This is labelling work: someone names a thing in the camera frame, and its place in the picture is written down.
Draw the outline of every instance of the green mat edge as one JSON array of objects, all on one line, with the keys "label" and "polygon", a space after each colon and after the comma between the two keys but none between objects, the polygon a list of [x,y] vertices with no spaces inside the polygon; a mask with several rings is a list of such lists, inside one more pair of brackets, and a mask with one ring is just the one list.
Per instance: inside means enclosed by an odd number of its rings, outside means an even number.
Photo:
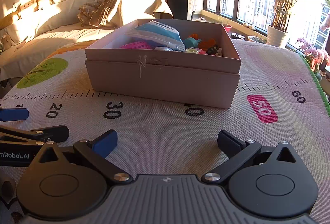
[{"label": "green mat edge", "polygon": [[314,82],[316,84],[316,87],[317,87],[318,91],[320,92],[320,95],[321,95],[321,97],[323,99],[323,102],[324,102],[324,105],[325,105],[325,109],[327,110],[328,115],[330,117],[330,105],[329,105],[329,103],[327,101],[327,98],[325,97],[324,91],[323,91],[322,87],[320,86],[320,83],[318,82],[318,78],[316,78],[314,72],[311,70],[311,67],[308,65],[308,63],[305,60],[305,58],[302,55],[300,55],[300,57],[302,58],[302,60],[305,62],[305,65],[309,69],[309,71],[311,73],[311,76],[312,76],[312,78],[313,78],[313,80],[314,80]]}]

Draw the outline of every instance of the silver screw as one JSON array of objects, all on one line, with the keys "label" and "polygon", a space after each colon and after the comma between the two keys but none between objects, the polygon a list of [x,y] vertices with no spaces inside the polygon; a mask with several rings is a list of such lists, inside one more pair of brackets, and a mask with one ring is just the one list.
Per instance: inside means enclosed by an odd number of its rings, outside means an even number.
[{"label": "silver screw", "polygon": [[207,181],[218,181],[221,178],[221,176],[217,173],[207,173],[204,175],[204,178]]},{"label": "silver screw", "polygon": [[126,173],[118,173],[118,174],[115,174],[114,179],[117,181],[127,181],[130,179],[130,176],[129,176],[129,174],[126,174]]}]

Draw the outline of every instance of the green circle print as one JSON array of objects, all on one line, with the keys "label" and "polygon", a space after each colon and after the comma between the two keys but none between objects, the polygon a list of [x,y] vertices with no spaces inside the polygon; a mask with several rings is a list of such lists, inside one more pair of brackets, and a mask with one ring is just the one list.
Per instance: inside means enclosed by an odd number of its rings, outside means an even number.
[{"label": "green circle print", "polygon": [[50,58],[37,65],[17,84],[17,88],[26,88],[46,81],[64,71],[68,62],[62,58]]}]

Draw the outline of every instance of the cardboard box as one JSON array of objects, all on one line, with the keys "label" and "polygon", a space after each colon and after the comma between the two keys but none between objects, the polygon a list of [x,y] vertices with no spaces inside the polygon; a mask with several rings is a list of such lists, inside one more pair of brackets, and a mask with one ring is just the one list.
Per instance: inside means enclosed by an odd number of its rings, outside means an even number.
[{"label": "cardboard box", "polygon": [[187,52],[120,49],[133,42],[125,33],[151,19],[138,19],[85,49],[95,91],[195,105],[230,108],[240,80],[241,59],[220,24],[156,19],[176,28],[182,40],[196,33],[216,40],[223,57]]}]

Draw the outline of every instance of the pink mesh toy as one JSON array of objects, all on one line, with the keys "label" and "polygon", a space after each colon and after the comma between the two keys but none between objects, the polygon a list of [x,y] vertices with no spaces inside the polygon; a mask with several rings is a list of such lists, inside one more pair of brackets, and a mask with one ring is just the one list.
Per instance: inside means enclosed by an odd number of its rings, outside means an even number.
[{"label": "pink mesh toy", "polygon": [[128,44],[122,45],[120,48],[122,48],[122,49],[153,49],[150,45],[148,45],[144,41],[128,43]]}]

